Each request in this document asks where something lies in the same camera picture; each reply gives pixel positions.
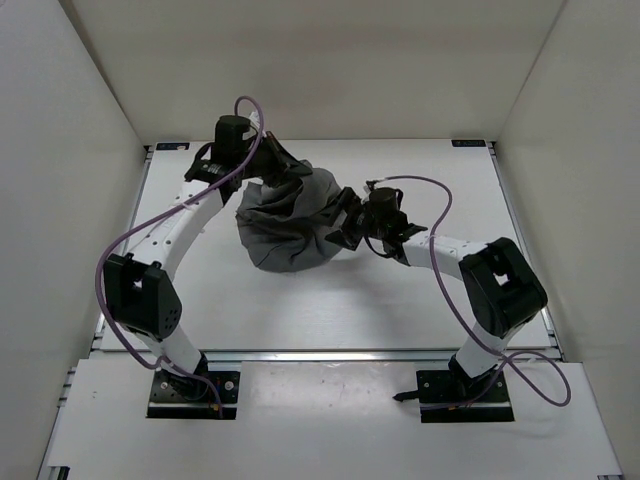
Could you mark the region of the grey pleated skirt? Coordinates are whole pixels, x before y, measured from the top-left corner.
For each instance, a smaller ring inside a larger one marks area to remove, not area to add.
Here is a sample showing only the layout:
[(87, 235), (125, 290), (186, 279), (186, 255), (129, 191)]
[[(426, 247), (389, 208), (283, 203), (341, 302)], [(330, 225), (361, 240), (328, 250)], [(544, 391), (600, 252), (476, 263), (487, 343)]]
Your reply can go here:
[(275, 188), (249, 183), (236, 224), (253, 265), (266, 272), (293, 273), (332, 260), (341, 248), (326, 240), (331, 229), (314, 216), (340, 192), (334, 175), (323, 168)]

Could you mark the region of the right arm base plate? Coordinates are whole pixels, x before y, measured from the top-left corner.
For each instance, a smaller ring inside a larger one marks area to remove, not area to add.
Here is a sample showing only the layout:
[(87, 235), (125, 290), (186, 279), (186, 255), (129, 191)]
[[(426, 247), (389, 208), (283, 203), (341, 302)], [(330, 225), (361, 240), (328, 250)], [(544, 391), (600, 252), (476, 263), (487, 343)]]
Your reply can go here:
[(515, 414), (505, 374), (491, 367), (468, 383), (449, 368), (450, 356), (417, 358), (415, 386), (393, 396), (398, 403), (417, 401), (423, 424), (510, 423)]

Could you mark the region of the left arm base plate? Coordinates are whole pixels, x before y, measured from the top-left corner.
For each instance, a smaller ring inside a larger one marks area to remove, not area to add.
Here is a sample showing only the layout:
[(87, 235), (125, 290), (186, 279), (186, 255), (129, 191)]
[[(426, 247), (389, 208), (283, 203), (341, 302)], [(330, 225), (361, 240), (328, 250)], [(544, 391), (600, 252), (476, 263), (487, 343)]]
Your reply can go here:
[(241, 371), (231, 367), (218, 369), (201, 361), (195, 372), (206, 382), (184, 377), (162, 368), (154, 372), (146, 417), (168, 420), (235, 420)]

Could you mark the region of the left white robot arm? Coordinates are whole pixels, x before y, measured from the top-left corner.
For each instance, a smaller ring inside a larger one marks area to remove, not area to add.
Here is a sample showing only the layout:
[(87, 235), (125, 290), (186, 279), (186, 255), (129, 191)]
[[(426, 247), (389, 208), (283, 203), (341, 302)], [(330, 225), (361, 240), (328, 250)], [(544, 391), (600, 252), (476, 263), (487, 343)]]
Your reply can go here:
[(128, 353), (190, 400), (218, 399), (205, 354), (181, 329), (176, 271), (206, 224), (247, 179), (268, 186), (300, 180), (309, 164), (292, 156), (271, 133), (217, 137), (194, 153), (172, 206), (131, 229), (144, 237), (118, 254), (115, 241), (102, 254), (96, 296), (109, 327)]

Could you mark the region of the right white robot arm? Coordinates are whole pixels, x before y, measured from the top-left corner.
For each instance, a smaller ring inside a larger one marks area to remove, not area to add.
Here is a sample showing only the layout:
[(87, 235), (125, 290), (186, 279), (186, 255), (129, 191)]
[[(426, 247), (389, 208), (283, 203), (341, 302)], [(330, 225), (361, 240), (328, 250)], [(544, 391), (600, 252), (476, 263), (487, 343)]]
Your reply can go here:
[(339, 247), (354, 251), (375, 239), (382, 243), (381, 257), (463, 283), (475, 323), (449, 361), (448, 387), (456, 398), (471, 400), (488, 384), (515, 333), (546, 307), (547, 293), (512, 240), (435, 235), (408, 220), (402, 198), (400, 190), (384, 187), (362, 199), (346, 187), (314, 218), (330, 228), (326, 240)]

